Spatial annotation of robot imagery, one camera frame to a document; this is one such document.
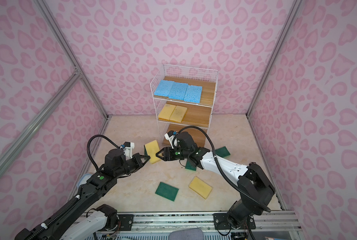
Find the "small yellow sponge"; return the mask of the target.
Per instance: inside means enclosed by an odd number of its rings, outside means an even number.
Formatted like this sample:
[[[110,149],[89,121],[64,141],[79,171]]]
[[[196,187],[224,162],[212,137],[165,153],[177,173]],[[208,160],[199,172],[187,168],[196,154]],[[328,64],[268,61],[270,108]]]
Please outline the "small yellow sponge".
[[[158,119],[163,121],[169,121],[170,116],[172,115],[175,108],[176,105],[165,104],[160,113],[158,114]]]

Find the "blue sponge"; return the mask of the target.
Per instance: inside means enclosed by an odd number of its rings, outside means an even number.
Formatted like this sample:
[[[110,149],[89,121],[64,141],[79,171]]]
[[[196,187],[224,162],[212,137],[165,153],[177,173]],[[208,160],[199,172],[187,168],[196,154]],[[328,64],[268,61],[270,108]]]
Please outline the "blue sponge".
[[[169,91],[168,98],[173,100],[183,101],[187,88],[188,88],[188,84],[186,83],[174,82]]]
[[[158,97],[168,97],[174,83],[174,81],[161,80],[153,94]]]
[[[202,86],[189,85],[186,89],[183,101],[189,103],[200,103]]]

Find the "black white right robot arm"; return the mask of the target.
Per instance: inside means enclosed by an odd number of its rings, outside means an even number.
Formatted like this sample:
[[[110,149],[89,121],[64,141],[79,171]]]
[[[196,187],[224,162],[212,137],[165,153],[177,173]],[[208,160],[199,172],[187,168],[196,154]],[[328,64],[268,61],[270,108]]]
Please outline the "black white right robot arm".
[[[268,204],[275,188],[259,165],[252,162],[246,166],[226,160],[214,150],[198,146],[186,131],[170,131],[165,138],[170,146],[159,150],[155,157],[165,162],[187,160],[194,167],[219,174],[239,192],[240,200],[226,214],[226,220],[233,229],[248,226],[254,215],[270,212]]]

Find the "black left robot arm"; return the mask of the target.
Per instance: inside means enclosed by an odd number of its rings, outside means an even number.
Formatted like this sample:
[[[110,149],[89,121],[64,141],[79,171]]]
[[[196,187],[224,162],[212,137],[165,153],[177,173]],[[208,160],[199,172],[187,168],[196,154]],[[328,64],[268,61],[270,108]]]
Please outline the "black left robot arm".
[[[88,208],[105,196],[117,184],[117,179],[140,170],[150,156],[136,153],[126,159],[123,149],[112,149],[105,156],[104,164],[86,182],[78,187],[77,194],[51,217],[34,227],[23,229],[16,240],[59,240]]]

